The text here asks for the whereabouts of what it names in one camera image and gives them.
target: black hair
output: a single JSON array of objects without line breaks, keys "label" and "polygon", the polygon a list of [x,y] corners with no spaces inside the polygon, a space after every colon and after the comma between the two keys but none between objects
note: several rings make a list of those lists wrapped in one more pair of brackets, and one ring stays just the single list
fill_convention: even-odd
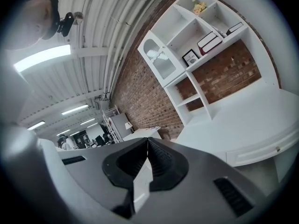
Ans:
[{"label": "black hair", "polygon": [[64,139],[66,139],[65,134],[63,134],[63,133],[60,134],[59,138],[58,138],[58,141],[57,141],[58,148],[62,148],[62,142],[64,141]]}]

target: white corrugated ceiling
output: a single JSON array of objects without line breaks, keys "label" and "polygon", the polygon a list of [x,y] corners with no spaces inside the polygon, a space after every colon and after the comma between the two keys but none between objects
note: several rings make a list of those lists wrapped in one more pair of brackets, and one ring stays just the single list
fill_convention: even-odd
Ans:
[{"label": "white corrugated ceiling", "polygon": [[[134,2],[125,21],[130,18],[140,1]],[[117,20],[128,2],[129,0],[59,0],[60,17],[68,12],[80,11],[84,15],[84,21],[79,26],[73,25],[67,37],[56,34],[50,40],[41,40],[30,48],[8,51],[10,61],[16,63],[32,54],[60,45],[70,44],[72,50],[71,56],[55,58],[22,72],[34,92],[22,111],[21,125],[30,127],[43,120],[46,124],[35,129],[35,132],[41,138],[54,140],[56,134],[64,130],[71,129],[68,134],[83,130],[85,127],[80,123],[88,119],[96,118],[95,122],[102,120],[101,110],[108,106],[108,101],[100,102],[103,98],[108,47]],[[124,27],[121,28],[115,45],[123,30]],[[111,70],[114,72],[112,65],[108,69],[108,78]],[[85,104],[89,108],[65,116],[61,114]]]}]

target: flower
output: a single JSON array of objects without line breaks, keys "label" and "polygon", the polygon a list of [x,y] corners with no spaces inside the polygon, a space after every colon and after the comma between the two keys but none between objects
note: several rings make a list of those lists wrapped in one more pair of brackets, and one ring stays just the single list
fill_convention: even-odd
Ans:
[{"label": "flower", "polygon": [[200,14],[205,8],[206,8],[206,3],[205,3],[205,2],[200,2],[200,3],[194,5],[193,12],[194,12],[194,14],[198,15],[198,14]]}]

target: fluorescent light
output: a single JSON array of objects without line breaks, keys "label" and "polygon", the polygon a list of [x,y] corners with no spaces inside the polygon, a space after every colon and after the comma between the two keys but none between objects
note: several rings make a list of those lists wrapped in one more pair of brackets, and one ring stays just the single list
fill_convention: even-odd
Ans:
[{"label": "fluorescent light", "polygon": [[91,126],[94,126],[94,125],[96,125],[97,123],[95,123],[95,124],[93,124],[93,125],[90,125],[90,126],[87,126],[87,128],[89,128],[89,127],[91,127]]},{"label": "fluorescent light", "polygon": [[68,113],[71,113],[71,112],[74,112],[74,111],[76,111],[76,110],[80,110],[80,109],[83,109],[83,108],[86,108],[86,107],[88,107],[88,105],[83,105],[83,106],[77,107],[77,108],[75,108],[75,109],[72,109],[72,110],[63,112],[63,113],[61,113],[61,114],[62,114],[62,115],[65,115],[65,114],[68,114]]},{"label": "fluorescent light", "polygon": [[35,129],[35,128],[41,126],[41,125],[44,125],[44,124],[45,124],[45,122],[44,122],[44,121],[41,121],[41,122],[39,122],[38,124],[33,125],[33,126],[31,126],[30,128],[28,128],[28,130],[33,130],[33,129]]},{"label": "fluorescent light", "polygon": [[90,121],[93,121],[93,120],[95,120],[95,118],[93,118],[93,119],[90,119],[90,120],[88,120],[88,121],[85,121],[85,122],[83,122],[83,123],[82,123],[82,124],[80,124],[80,125],[86,124],[86,123],[88,123],[88,122],[90,122]]},{"label": "fluorescent light", "polygon": [[71,134],[70,136],[73,136],[73,135],[75,135],[75,134],[77,134],[77,133],[79,133],[80,131],[78,131],[78,132],[75,132],[75,133],[73,133],[73,134]]},{"label": "fluorescent light", "polygon": [[54,47],[51,49],[43,50],[41,52],[38,52],[34,55],[28,56],[23,60],[20,60],[16,64],[14,64],[14,67],[18,72],[22,72],[23,70],[28,69],[31,66],[34,66],[36,64],[39,64],[41,62],[60,57],[60,56],[66,56],[71,54],[71,46],[70,45],[64,45],[60,47]]},{"label": "fluorescent light", "polygon": [[59,134],[56,134],[56,136],[58,136],[58,135],[60,135],[60,134],[62,134],[62,133],[69,132],[69,131],[70,131],[70,129],[68,129],[68,130],[66,130],[66,131],[63,131],[63,132],[61,132],[61,133],[59,133]]}]

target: exposed brick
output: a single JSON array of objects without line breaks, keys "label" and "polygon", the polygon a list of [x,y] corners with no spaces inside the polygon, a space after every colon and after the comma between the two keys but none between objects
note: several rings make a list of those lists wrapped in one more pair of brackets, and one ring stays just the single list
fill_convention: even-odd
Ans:
[{"label": "exposed brick", "polygon": [[134,129],[161,126],[159,133],[165,139],[177,138],[184,126],[137,47],[174,1],[160,2],[138,32],[125,58],[110,105],[117,105]]},{"label": "exposed brick", "polygon": [[[241,40],[198,67],[193,75],[210,104],[261,77],[252,55]],[[188,78],[177,84],[177,88],[183,99],[196,94]],[[190,111],[201,107],[203,104],[200,99],[187,104]]]}]

